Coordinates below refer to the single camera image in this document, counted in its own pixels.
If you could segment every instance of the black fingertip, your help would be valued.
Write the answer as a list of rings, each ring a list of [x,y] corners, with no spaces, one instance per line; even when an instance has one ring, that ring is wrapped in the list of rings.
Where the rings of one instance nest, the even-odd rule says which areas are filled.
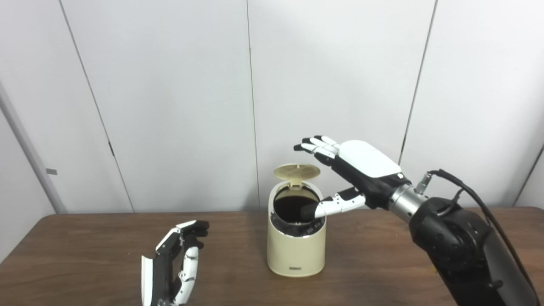
[[[207,230],[195,230],[193,232],[193,235],[195,235],[196,237],[206,237],[206,236],[208,236],[208,231]]]
[[[316,218],[317,203],[305,205],[300,209],[300,217],[304,221],[311,221]]]
[[[188,250],[192,247],[198,247],[199,249],[204,247],[204,244],[196,239],[195,235],[189,235],[185,237],[185,240],[183,241],[183,247],[185,250]]]
[[[209,229],[209,222],[208,221],[202,221],[202,220],[197,220],[195,222],[195,224],[193,224],[195,230],[200,230],[200,229]]]

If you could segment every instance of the cable connector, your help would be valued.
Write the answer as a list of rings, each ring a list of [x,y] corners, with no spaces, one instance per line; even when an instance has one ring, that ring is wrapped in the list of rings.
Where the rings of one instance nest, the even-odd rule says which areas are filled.
[[[425,173],[421,181],[417,184],[416,188],[414,189],[414,192],[417,194],[423,194],[425,190],[427,189],[427,186],[431,182],[432,175],[430,173]]]

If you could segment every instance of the open lid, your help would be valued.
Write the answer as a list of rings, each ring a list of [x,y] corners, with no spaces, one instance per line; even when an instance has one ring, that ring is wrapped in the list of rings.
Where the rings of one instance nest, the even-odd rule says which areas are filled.
[[[274,170],[274,175],[289,181],[289,188],[294,190],[302,188],[303,180],[312,179],[320,173],[321,170],[312,164],[284,164]]]

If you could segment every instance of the robotic hand palm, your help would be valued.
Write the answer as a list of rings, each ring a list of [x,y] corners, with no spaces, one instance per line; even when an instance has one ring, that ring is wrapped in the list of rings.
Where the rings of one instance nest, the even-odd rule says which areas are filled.
[[[155,258],[142,256],[141,297],[143,306],[185,305],[193,290],[198,268],[197,237],[208,235],[207,221],[189,221],[172,228],[155,248]],[[181,270],[172,282],[172,262],[183,251]]]
[[[317,160],[350,182],[354,188],[350,192],[339,192],[335,197],[342,193],[353,194],[355,191],[366,198],[359,206],[365,204],[372,209],[380,207],[387,210],[395,188],[410,183],[399,165],[364,141],[350,140],[338,144],[327,136],[315,136],[304,138],[294,150],[313,154]]]

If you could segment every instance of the black cable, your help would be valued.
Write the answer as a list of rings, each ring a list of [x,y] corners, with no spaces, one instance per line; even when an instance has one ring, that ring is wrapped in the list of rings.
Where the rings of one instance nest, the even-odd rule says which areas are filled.
[[[446,171],[444,171],[442,169],[429,171],[428,173],[431,174],[431,175],[439,176],[439,177],[441,177],[443,179],[446,179],[446,180],[452,182],[453,184],[456,184],[457,186],[461,187],[462,190],[464,190],[466,193],[468,193],[468,195],[470,195],[471,198],[474,199],[474,201],[476,201],[476,203],[480,206],[482,212],[484,213],[484,216],[488,219],[488,221],[490,221],[493,224],[493,227],[495,227],[495,229],[499,233],[500,237],[504,241],[504,244],[508,248],[508,251],[510,252],[510,255],[512,255],[514,261],[516,262],[518,268],[520,269],[521,274],[525,277],[525,279],[527,280],[527,283],[529,283],[529,286],[531,286],[531,288],[535,292],[537,303],[538,303],[538,305],[540,305],[539,296],[536,293],[536,290],[535,290],[535,288],[533,286],[533,283],[531,282],[531,279],[529,278],[529,274],[527,274],[527,271],[525,270],[525,267],[523,266],[520,257],[517,255],[517,252],[514,249],[514,246],[512,245],[512,243],[510,242],[510,240],[506,236],[506,233],[504,232],[503,228],[500,226],[497,219],[495,219],[495,216],[491,213],[489,208],[487,208],[487,206],[484,204],[482,199],[476,194],[476,192],[474,190],[472,190],[472,188],[465,185],[465,183],[463,183],[460,179],[456,178],[453,174],[449,174],[448,172],[446,172]]]
[[[463,192],[463,188],[459,189],[459,191],[457,191],[457,193],[453,197],[452,202],[457,203],[457,201],[459,201],[459,197],[461,196],[462,192]]]

